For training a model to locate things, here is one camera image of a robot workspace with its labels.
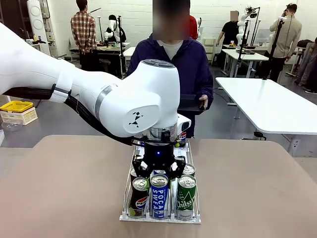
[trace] plaid shirt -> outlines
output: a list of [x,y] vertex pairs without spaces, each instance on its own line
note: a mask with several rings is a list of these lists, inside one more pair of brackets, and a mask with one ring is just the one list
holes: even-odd
[[76,45],[81,51],[97,49],[96,22],[90,14],[84,11],[76,13],[70,25]]

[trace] can rack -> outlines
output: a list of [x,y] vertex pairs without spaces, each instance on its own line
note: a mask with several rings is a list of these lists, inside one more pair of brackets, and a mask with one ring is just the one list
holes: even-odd
[[[133,151],[133,156],[130,164],[130,169],[132,168],[132,161],[135,155],[144,155],[144,148],[141,146],[135,146]],[[185,156],[186,163],[194,165],[192,152],[190,148],[189,141],[186,142],[186,146],[184,148],[175,148],[174,149],[175,156]],[[177,211],[176,211],[176,202],[177,202],[177,185],[178,179],[176,178],[174,181],[171,181],[171,186],[169,190],[168,196],[168,206],[167,206],[167,218],[163,220],[158,220],[152,217],[151,215],[151,200],[152,194],[150,190],[150,194],[145,206],[145,210],[142,217],[131,217],[129,216],[129,205],[132,195],[131,181],[130,181],[130,169],[128,172],[127,183],[125,186],[124,198],[123,198],[123,209],[122,215],[120,216],[121,221],[133,221],[133,222],[165,222],[165,223],[185,223],[185,224],[201,224],[200,217],[200,204],[199,204],[199,191],[198,191],[198,182],[196,184],[196,194],[195,194],[195,203],[194,203],[194,213],[191,220],[183,221],[177,219]]]

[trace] gray jacket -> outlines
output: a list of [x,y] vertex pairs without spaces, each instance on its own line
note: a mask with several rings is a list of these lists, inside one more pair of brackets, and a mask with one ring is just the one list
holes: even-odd
[[[270,26],[270,31],[277,31],[279,20],[275,21],[273,25]],[[291,57],[299,38],[302,33],[302,24],[294,16],[287,16],[285,23],[283,24],[279,37],[276,43],[276,49],[274,51],[273,57],[275,58],[286,58]],[[274,42],[275,35],[271,41],[267,51],[270,53],[272,50],[272,43]]]
[[314,68],[315,61],[317,58],[317,50],[315,50],[312,54],[310,53],[310,50],[314,44],[315,44],[314,42],[307,44],[304,57],[301,62],[301,66],[299,67],[299,70],[297,73],[297,79],[295,81],[297,83],[301,83],[305,85],[307,83],[307,80],[309,78],[309,75],[312,69]]

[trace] can lid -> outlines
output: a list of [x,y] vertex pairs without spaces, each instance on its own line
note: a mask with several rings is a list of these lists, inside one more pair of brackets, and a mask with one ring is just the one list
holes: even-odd
[[183,175],[178,183],[184,188],[193,188],[196,186],[196,179],[190,175]]
[[154,172],[156,172],[158,174],[162,174],[162,175],[166,174],[165,170],[154,170]]
[[151,184],[154,187],[164,187],[168,184],[168,178],[165,175],[160,175],[160,174],[154,175],[151,178]]
[[133,187],[138,191],[148,190],[148,181],[144,178],[136,178],[133,180]]
[[195,172],[195,167],[191,164],[186,164],[183,174],[192,175]]
[[134,177],[137,176],[137,173],[135,172],[134,168],[131,169],[130,174]]

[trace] soda can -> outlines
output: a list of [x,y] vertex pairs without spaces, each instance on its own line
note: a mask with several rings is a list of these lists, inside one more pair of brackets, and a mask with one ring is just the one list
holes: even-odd
[[181,133],[178,136],[178,140],[180,140],[180,142],[176,144],[176,147],[185,147],[186,146],[186,132]]
[[193,177],[195,177],[195,167],[191,164],[186,163],[184,171],[183,171],[183,175],[191,175]]
[[135,172],[134,168],[132,167],[130,170],[131,187],[133,187],[133,181],[136,178],[137,178],[137,173]]
[[167,218],[168,178],[165,175],[153,175],[151,178],[152,204],[151,209],[155,219]]
[[154,175],[166,175],[165,170],[154,170]]
[[131,217],[140,217],[148,200],[148,181],[144,178],[135,178],[132,182],[132,195],[129,207]]
[[196,179],[191,175],[183,175],[178,180],[176,212],[180,220],[193,218],[196,184]]

